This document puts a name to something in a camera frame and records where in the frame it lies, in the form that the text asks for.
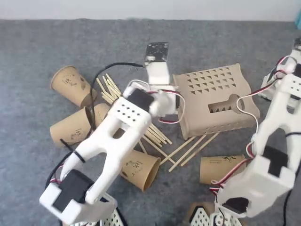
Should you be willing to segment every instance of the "tipped-over paper cup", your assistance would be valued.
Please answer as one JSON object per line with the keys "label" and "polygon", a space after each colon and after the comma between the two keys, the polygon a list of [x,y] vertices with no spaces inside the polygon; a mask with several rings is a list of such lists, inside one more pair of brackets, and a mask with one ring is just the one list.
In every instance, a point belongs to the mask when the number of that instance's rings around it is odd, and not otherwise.
{"label": "tipped-over paper cup", "polygon": [[107,104],[98,104],[94,107],[96,127],[98,127],[100,123],[102,123],[109,109],[110,106],[108,106]]}
{"label": "tipped-over paper cup", "polygon": [[[78,107],[82,108],[91,104],[91,86],[73,66],[65,66],[55,73],[51,80],[51,88]],[[92,93],[95,99],[97,92],[93,90]]]}
{"label": "tipped-over paper cup", "polygon": [[154,181],[161,159],[132,150],[122,161],[120,175],[143,192]]}
{"label": "tipped-over paper cup", "polygon": [[83,141],[91,128],[91,113],[84,107],[50,127],[50,134],[56,146],[63,146],[60,139],[72,145]]}
{"label": "tipped-over paper cup", "polygon": [[[210,185],[212,180],[221,180],[244,159],[245,157],[243,155],[202,157],[199,177],[200,183]],[[232,176],[242,172],[245,168],[246,164],[243,164]]]}

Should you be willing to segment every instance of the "robotic arm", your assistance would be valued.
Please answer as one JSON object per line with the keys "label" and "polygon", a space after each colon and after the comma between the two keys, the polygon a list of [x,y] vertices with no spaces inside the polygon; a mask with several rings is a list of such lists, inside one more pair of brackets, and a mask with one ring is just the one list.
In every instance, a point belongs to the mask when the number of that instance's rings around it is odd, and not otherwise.
{"label": "robotic arm", "polygon": [[[235,218],[254,217],[291,190],[301,160],[301,45],[295,43],[287,56],[282,79],[271,78],[274,93],[265,120],[252,137],[254,159],[240,174],[229,179],[216,197],[219,208]],[[294,111],[287,108],[294,100]],[[287,153],[266,146],[269,136],[281,128],[286,134]]]}
{"label": "robotic arm", "polygon": [[[153,117],[176,114],[176,88],[169,84],[168,43],[150,43],[145,63],[149,83],[132,81],[94,133],[65,161],[60,185],[49,184],[40,203],[64,223],[107,219],[117,207],[106,191],[121,170],[122,159],[134,148]],[[115,134],[123,130],[121,137]],[[103,172],[94,182],[78,169],[83,162],[106,153]]]}

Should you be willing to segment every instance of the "gray carpet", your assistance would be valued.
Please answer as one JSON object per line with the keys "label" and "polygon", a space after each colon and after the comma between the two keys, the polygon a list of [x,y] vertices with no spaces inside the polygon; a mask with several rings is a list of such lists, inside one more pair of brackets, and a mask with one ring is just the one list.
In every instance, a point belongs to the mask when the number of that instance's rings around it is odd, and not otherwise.
{"label": "gray carpet", "polygon": [[[56,218],[39,205],[45,180],[66,153],[55,148],[49,127],[78,108],[49,88],[52,75],[63,65],[76,66],[88,81],[100,67],[116,61],[142,62],[148,42],[170,42],[168,66],[180,74],[241,63],[253,90],[275,62],[288,54],[300,36],[293,23],[203,21],[0,21],[0,225],[53,226]],[[110,69],[122,88],[132,79],[147,79],[143,69]],[[262,115],[269,103],[254,98]],[[172,139],[172,152],[183,143],[178,125],[158,126]],[[220,134],[202,156],[242,154],[254,129]],[[269,142],[285,150],[278,132]],[[151,154],[160,156],[147,146]],[[96,179],[103,159],[96,157],[84,171]],[[169,173],[164,164],[153,185],[142,193],[118,177],[109,189],[130,226],[175,226],[192,202],[214,197],[199,178],[200,155]],[[300,225],[301,180],[288,206],[288,225]],[[284,196],[267,211],[247,219],[251,226],[282,225]]]}

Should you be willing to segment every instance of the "white wall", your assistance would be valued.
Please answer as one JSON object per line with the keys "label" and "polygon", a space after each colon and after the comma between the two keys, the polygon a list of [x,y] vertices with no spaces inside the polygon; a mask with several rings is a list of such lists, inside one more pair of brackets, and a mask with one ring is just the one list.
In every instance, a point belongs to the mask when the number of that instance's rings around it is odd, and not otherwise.
{"label": "white wall", "polygon": [[293,21],[301,0],[0,0],[2,19]]}

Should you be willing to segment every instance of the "wooden stick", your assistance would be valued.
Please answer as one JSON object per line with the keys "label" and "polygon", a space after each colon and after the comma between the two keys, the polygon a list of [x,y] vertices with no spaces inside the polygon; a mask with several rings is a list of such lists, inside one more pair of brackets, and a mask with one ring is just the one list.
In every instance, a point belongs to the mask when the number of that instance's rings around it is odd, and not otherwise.
{"label": "wooden stick", "polygon": [[144,140],[146,140],[147,143],[149,143],[151,146],[153,146],[158,152],[160,152],[164,157],[167,157],[167,154],[163,152],[160,148],[158,148],[154,143],[152,143],[145,135],[142,136]]}
{"label": "wooden stick", "polygon": [[156,132],[154,132],[152,129],[147,128],[147,131],[149,131],[152,135],[154,135],[157,139],[159,139],[160,141],[162,141],[165,145],[167,144],[167,142],[165,141],[165,139],[163,139],[162,137],[160,137]]}
{"label": "wooden stick", "polygon": [[162,144],[160,144],[160,140],[158,140],[154,135],[152,135],[149,131],[145,132],[145,135],[152,140],[152,142],[154,142],[156,145],[158,145],[159,147],[162,147]]}
{"label": "wooden stick", "polygon": [[118,96],[114,93],[114,89],[112,88],[112,86],[110,84],[108,86],[108,90],[110,93],[112,93],[114,100],[116,100],[118,98]]}
{"label": "wooden stick", "polygon": [[104,81],[105,85],[107,86],[110,94],[113,96],[112,91],[109,89],[109,84],[108,84],[108,82],[107,82],[107,80],[106,80],[106,78],[104,76],[103,76],[103,81]]}
{"label": "wooden stick", "polygon": [[116,83],[113,81],[113,79],[109,76],[108,73],[105,74],[107,76],[107,78],[111,81],[113,87],[116,89],[116,91],[121,95],[121,91],[119,90],[118,86],[116,85]]}
{"label": "wooden stick", "polygon": [[173,169],[179,165],[179,163],[206,137],[206,135],[201,136],[201,138],[193,145],[191,146],[190,149],[188,149],[188,151],[182,155],[182,157],[168,170],[169,172],[173,171]]}
{"label": "wooden stick", "polygon": [[196,156],[207,144],[209,144],[214,138],[217,137],[219,133],[214,134],[210,139],[208,139],[201,147],[199,147],[194,153],[191,154],[184,162],[182,162],[181,166],[185,165],[190,159]]}
{"label": "wooden stick", "polygon": [[106,91],[105,88],[103,87],[103,84],[102,84],[102,82],[99,80],[99,78],[97,78],[96,80],[97,80],[97,82],[98,82],[100,88],[102,89],[102,91],[103,91],[104,93],[106,93],[107,91]]}
{"label": "wooden stick", "polygon": [[117,92],[117,90],[112,85],[110,85],[110,88],[117,97],[120,97],[120,94]]}
{"label": "wooden stick", "polygon": [[104,93],[104,92],[101,92],[101,94],[103,96],[106,96],[108,99],[110,99],[112,102],[114,102],[114,98],[109,94],[109,93]]}
{"label": "wooden stick", "polygon": [[139,140],[139,141],[138,141],[138,143],[139,143],[139,145],[140,145],[140,147],[141,147],[142,151],[143,151],[144,153],[146,153],[146,154],[147,154],[147,152],[146,152],[146,149],[145,149],[145,147],[143,146],[143,144],[142,144],[141,140]]}
{"label": "wooden stick", "polygon": [[151,124],[150,127],[151,127],[154,131],[156,131],[157,133],[161,134],[161,135],[164,137],[164,139],[165,139],[169,144],[171,144],[171,145],[173,144],[173,143],[171,142],[171,140],[168,139],[168,137],[165,136],[164,133],[162,133],[162,132],[154,125],[154,124]]}
{"label": "wooden stick", "polygon": [[102,98],[103,98],[108,104],[110,104],[110,105],[113,104],[113,101],[112,101],[110,98],[108,98],[108,96],[103,95]]}
{"label": "wooden stick", "polygon": [[159,134],[157,131],[153,130],[151,127],[148,127],[148,129],[151,130],[153,133],[157,134],[158,137],[161,138],[160,140],[165,140],[166,141],[166,139],[163,135]]}
{"label": "wooden stick", "polygon": [[160,163],[160,165],[162,165],[162,164],[165,163],[168,159],[170,159],[170,158],[173,157],[175,154],[177,154],[182,148],[184,148],[187,144],[189,144],[194,138],[196,138],[196,137],[190,137],[188,140],[186,140],[185,143],[183,143],[181,146],[179,146],[177,149],[175,149],[173,152],[171,152],[165,159],[163,159],[163,161]]}

